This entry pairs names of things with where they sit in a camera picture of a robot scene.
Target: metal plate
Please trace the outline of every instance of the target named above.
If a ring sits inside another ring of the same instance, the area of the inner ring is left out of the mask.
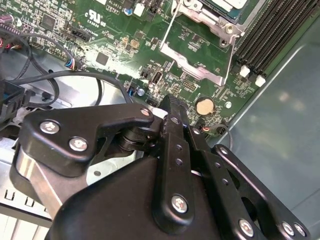
[[[232,125],[234,154],[312,239],[320,238],[319,28],[318,18]]]

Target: wire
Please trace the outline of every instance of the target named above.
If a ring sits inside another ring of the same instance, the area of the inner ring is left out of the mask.
[[[23,78],[23,79],[15,79],[10,82],[13,84],[17,84],[17,85],[23,85],[23,84],[30,84],[30,83],[39,82],[39,81],[46,80],[46,79],[59,78],[59,77],[65,77],[65,76],[82,76],[82,77],[91,77],[91,78],[100,79],[102,81],[105,81],[107,83],[110,83],[110,84],[118,87],[120,89],[121,93],[123,94],[123,97],[124,97],[124,100],[126,103],[131,104],[133,102],[131,97],[128,95],[125,87],[121,84],[120,81],[118,81],[117,79],[115,79],[113,77],[103,75],[100,73],[95,73],[95,72],[72,71],[72,70],[57,71],[57,72],[53,72],[53,73],[49,73],[49,74],[41,75],[41,76],[28,77],[28,78]]]
[[[0,47],[0,61],[1,61],[1,57],[2,57],[2,53],[4,52],[5,50],[5,46],[7,47],[9,43],[13,42],[14,40],[18,39],[19,41],[21,41],[25,46],[26,46],[26,53],[27,53],[27,60],[21,70],[21,72],[18,74],[18,76],[15,78],[16,79],[19,79],[21,78],[27,71],[27,69],[29,68],[29,65],[30,65],[30,62],[31,62],[31,47],[30,45],[27,43],[26,40],[24,40],[22,37],[20,37],[19,35],[16,35],[6,29],[3,29],[0,27],[0,32],[1,33],[5,33],[5,34],[8,34],[8,35],[11,35],[12,37],[10,37],[8,40],[6,40],[5,42],[2,43],[2,46]],[[2,65],[0,64],[0,80],[3,80],[4,77],[2,75],[3,73],[3,69],[2,69]]]
[[[0,46],[0,60],[1,60],[1,54],[4,52],[4,46],[6,46],[6,49],[10,48],[11,45],[8,45],[10,43],[12,43],[14,40],[18,39],[19,41],[21,41],[26,47],[27,47],[27,60],[21,70],[21,72],[19,73],[19,75],[15,78],[16,79],[19,79],[21,78],[27,71],[27,69],[29,68],[29,65],[30,65],[30,62],[31,62],[31,47],[29,45],[29,43],[23,38],[23,37],[35,37],[35,38],[42,38],[42,39],[45,39],[53,44],[55,44],[56,46],[58,46],[59,48],[61,48],[61,50],[63,52],[65,52],[66,56],[70,59],[70,63],[71,63],[71,69],[72,70],[75,70],[75,59],[74,57],[72,56],[72,54],[64,48],[64,46],[62,46],[59,42],[57,42],[56,40],[48,37],[48,36],[45,36],[45,35],[41,35],[41,34],[37,34],[37,33],[23,33],[23,34],[17,34],[15,32],[11,32],[3,27],[0,27],[0,32],[2,33],[6,33],[10,36],[12,36],[11,38],[9,38],[8,40],[6,40],[5,42],[2,42],[2,46]],[[1,79],[4,79],[3,76],[2,76],[2,70],[0,69],[0,78]]]
[[[65,52],[66,56],[69,59],[73,59],[74,57],[71,55],[71,53],[65,49],[64,46],[62,46],[59,42],[57,42],[56,40],[46,36],[46,35],[41,35],[41,34],[37,34],[37,33],[23,33],[19,35],[20,37],[35,37],[35,38],[41,38],[41,39],[45,39],[53,44],[55,44],[57,47],[61,48],[62,51]]]
[[[101,100],[102,100],[102,96],[103,96],[102,82],[100,79],[96,78],[96,83],[98,85],[98,97],[97,97],[94,105],[99,106],[99,104],[101,103]]]
[[[229,134],[229,149],[232,151],[232,147],[234,146],[234,138],[231,134],[231,131],[229,128],[224,124],[216,124],[210,127],[211,130],[216,130],[217,128],[223,128],[226,130],[226,132]]]
[[[31,53],[31,63],[32,65],[35,67],[35,69],[37,69],[41,74],[45,75],[47,74],[47,71],[36,61],[36,59],[34,58],[33,54]],[[52,105],[53,103],[55,103],[57,101],[57,99],[60,96],[60,88],[59,85],[57,83],[57,81],[54,78],[48,78],[48,82],[50,83],[52,89],[53,89],[53,100],[46,102],[46,103],[35,103],[35,102],[29,102],[27,104],[28,107],[31,108],[46,108],[50,105]]]

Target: chip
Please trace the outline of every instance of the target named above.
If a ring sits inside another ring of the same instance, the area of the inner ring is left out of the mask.
[[[109,57],[107,55],[103,54],[102,52],[99,52],[98,56],[96,56],[96,60],[95,61],[98,64],[101,64],[101,65],[105,66],[107,64],[107,62],[108,62],[108,59],[109,59]]]
[[[152,44],[157,44],[158,43],[158,38],[153,37],[152,40],[151,40],[151,43]]]
[[[137,39],[142,39],[144,37],[144,33],[141,32],[141,31],[136,31],[134,36],[137,38]]]
[[[46,30],[52,31],[55,28],[56,20],[47,14],[44,14],[40,26]]]

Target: screw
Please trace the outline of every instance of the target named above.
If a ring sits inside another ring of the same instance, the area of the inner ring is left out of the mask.
[[[44,121],[40,124],[40,129],[46,134],[56,134],[57,132],[59,132],[60,127],[53,121]]]
[[[232,107],[232,102],[227,101],[224,106],[225,108],[230,109]]]
[[[228,154],[228,151],[224,147],[220,147],[220,150],[223,154]]]
[[[174,122],[175,124],[179,124],[179,120],[176,117],[172,117],[171,121]]]
[[[304,237],[306,236],[306,232],[304,231],[304,229],[300,225],[295,223],[294,227],[302,236],[304,236]]]
[[[171,199],[171,203],[173,208],[181,214],[184,214],[188,210],[186,200],[181,196],[174,195]]]
[[[136,94],[138,94],[138,96],[142,97],[143,95],[145,95],[146,91],[142,88],[139,88],[137,91],[136,91]]]
[[[74,137],[69,141],[69,146],[72,150],[83,152],[88,148],[88,144],[81,137]]]
[[[145,116],[150,116],[150,113],[146,109],[141,109],[141,113]]]
[[[199,131],[198,129],[196,129],[196,128],[193,129],[193,132],[194,132],[195,134],[200,134],[200,131]]]
[[[239,226],[245,235],[249,236],[250,238],[254,236],[254,229],[247,220],[241,219],[239,221]]]
[[[225,32],[226,32],[227,34],[232,34],[232,33],[234,32],[234,29],[233,29],[233,27],[232,27],[231,25],[229,25],[229,26],[227,26],[227,27],[225,28]]]
[[[283,228],[284,228],[284,230],[285,230],[285,232],[287,234],[289,234],[290,236],[294,236],[295,235],[294,230],[292,229],[292,227],[287,222],[283,221],[282,222],[282,226],[283,226]]]

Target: black mounting arm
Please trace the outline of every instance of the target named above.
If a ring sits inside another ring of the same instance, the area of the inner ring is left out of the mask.
[[[306,227],[225,146],[210,149],[183,104],[164,119],[140,104],[34,112],[10,178],[53,218],[47,239],[309,240]],[[86,171],[144,158],[88,186]]]

